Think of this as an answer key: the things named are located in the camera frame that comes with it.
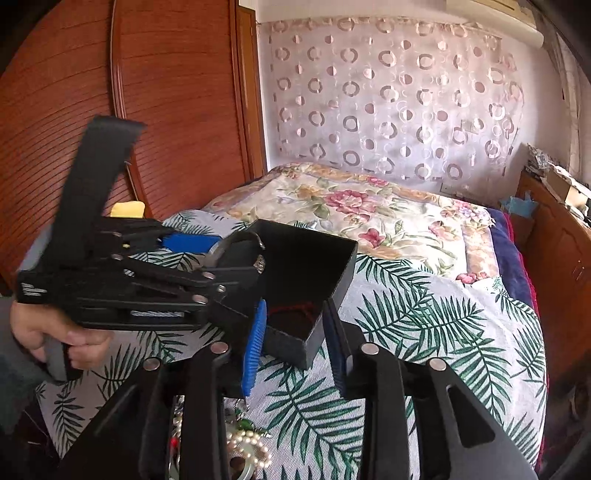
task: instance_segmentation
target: wooden furniture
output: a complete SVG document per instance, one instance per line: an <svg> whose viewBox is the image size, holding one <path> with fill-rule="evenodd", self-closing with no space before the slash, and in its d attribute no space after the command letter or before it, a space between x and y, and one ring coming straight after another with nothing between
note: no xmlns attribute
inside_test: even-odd
<svg viewBox="0 0 591 480"><path fill-rule="evenodd" d="M528 190L539 206L523 256L537 293L552 385L591 365L591 229L523 172L517 196Z"/></svg>
<svg viewBox="0 0 591 480"><path fill-rule="evenodd" d="M252 166L252 176L257 179L267 173L267 154L262 120L256 12L250 8L238 7L236 21L238 22L242 110L246 120L246 151L249 164Z"/></svg>
<svg viewBox="0 0 591 480"><path fill-rule="evenodd" d="M95 115L147 125L108 207L138 199L162 220L259 176L260 155L253 165L247 153L241 75L253 69L240 68L237 3L61 0L39 20L0 77L6 284L51 221Z"/></svg>

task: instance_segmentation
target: blue bristle pad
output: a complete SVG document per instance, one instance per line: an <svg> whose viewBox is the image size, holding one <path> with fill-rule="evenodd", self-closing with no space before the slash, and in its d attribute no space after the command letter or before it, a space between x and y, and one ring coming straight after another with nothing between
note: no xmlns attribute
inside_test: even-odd
<svg viewBox="0 0 591 480"><path fill-rule="evenodd" d="M252 322L251 332L248 335L244 359L242 363L242 393L245 397L251 394L255 386L256 372L261 359L262 343L265 339L267 328L267 302L261 300L256 308L255 318Z"/></svg>
<svg viewBox="0 0 591 480"><path fill-rule="evenodd" d="M322 326L326 347L329 351L330 368L335 381L335 387L341 395L345 394L346 358L341 351L339 336L336 331L335 317L332 315L328 302L322 308Z"/></svg>

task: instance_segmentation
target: green leaf pattern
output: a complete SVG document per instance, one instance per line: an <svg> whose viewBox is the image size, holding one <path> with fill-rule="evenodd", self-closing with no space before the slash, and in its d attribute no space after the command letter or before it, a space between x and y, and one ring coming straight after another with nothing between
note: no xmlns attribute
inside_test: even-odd
<svg viewBox="0 0 591 480"><path fill-rule="evenodd" d="M325 221L325 212L316 213L319 221ZM187 233L221 236L248 226L196 210L181 212L165 224ZM313 228L305 223L297 226ZM138 258L186 271L199 264L198 255L165 249ZM356 322L369 341L402 359L425 362L434 356L444 358L504 426L528 461L535 462L546 402L541 329L533 310L510 298L500 278L463 286L434 275L430 266L416 260L380 260L360 254L339 313L344 321ZM117 332L100 368L64 386L40 386L37 398L58 452L67 452L96 409L144 358L186 358L220 335L211 325L192 332ZM325 345L308 371L263 357L249 404L249 418L273 435L268 445L273 464L258 478L356 477L364 402L339 397ZM411 474L419 478L410 401L407 420Z"/></svg>

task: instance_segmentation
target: bed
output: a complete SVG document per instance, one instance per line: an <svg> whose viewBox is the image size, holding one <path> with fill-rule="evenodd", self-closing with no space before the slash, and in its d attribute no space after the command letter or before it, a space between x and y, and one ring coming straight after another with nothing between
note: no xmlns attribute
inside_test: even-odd
<svg viewBox="0 0 591 480"><path fill-rule="evenodd" d="M341 318L401 358L445 358L535 465L546 400L544 345L535 294L501 212L370 176L290 164L165 223L225 236L257 218L359 241ZM141 258L183 270L200 262L198 255L166 250ZM455 280L461 273L482 280L463 284ZM145 357L186 358L221 335L211 326L118 332L100 368L67 385L41 385L37 397L59 454ZM326 345L308 371L263 356L249 403L247 418L273 435L267 440L273 463L257 478L355 477L363 402L339 398ZM411 403L407 417L417 478Z"/></svg>

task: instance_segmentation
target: wooden wardrobe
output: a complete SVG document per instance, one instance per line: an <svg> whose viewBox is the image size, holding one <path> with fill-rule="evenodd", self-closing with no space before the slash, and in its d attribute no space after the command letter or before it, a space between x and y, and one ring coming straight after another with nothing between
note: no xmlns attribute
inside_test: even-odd
<svg viewBox="0 0 591 480"><path fill-rule="evenodd" d="M252 180L237 0L61 0L0 77L0 275L53 217L87 122L147 128L113 188L164 219Z"/></svg>
<svg viewBox="0 0 591 480"><path fill-rule="evenodd" d="M535 285L550 385L571 385L591 372L591 229L539 181L521 174L517 196L538 202L523 249Z"/></svg>

